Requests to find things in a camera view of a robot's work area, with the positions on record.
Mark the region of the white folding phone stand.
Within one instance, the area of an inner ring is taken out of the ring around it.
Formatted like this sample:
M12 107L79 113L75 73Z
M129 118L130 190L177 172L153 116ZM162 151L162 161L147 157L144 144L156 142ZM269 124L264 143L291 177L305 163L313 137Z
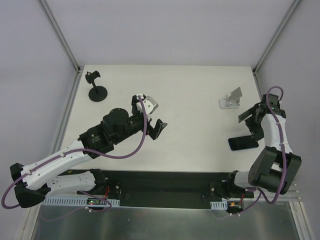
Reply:
M240 107L240 99L243 96L241 88L233 90L230 95L226 95L219 99L219 107L221 109L238 109Z

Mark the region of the blue smartphone black screen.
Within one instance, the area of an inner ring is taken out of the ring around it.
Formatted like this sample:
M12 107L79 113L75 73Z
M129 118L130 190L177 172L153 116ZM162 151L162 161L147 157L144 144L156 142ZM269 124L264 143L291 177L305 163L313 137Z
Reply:
M259 147L259 143L252 135L229 138L228 144L232 151L248 150Z

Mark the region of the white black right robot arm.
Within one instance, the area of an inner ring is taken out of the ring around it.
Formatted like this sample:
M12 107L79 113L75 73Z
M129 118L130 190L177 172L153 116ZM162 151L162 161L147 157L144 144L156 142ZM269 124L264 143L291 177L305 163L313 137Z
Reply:
M250 135L229 138L230 149L257 148L260 140L264 140L264 148L249 171L235 170L228 175L226 186L231 195L243 193L248 187L279 195L287 193L302 159L293 153L287 142L286 118L279 97L274 94L264 94L261 102L238 116L239 122L245 122Z

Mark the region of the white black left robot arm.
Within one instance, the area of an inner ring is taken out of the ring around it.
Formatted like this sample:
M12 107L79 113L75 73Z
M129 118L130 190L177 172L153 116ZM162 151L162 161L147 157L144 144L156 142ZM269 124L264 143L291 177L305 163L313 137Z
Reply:
M29 165L11 165L13 183L10 187L14 189L17 206L30 208L48 197L71 192L102 192L107 183L101 169L67 175L64 172L98 157L116 160L132 157L140 150L146 136L156 140L167 126L160 119L155 126L150 124L150 116L158 108L158 103L151 96L137 94L132 97L131 106L131 113L123 108L114 108L98 125L89 128L70 145L49 157ZM115 145L138 132L142 132L142 139L132 153L123 156L109 154Z

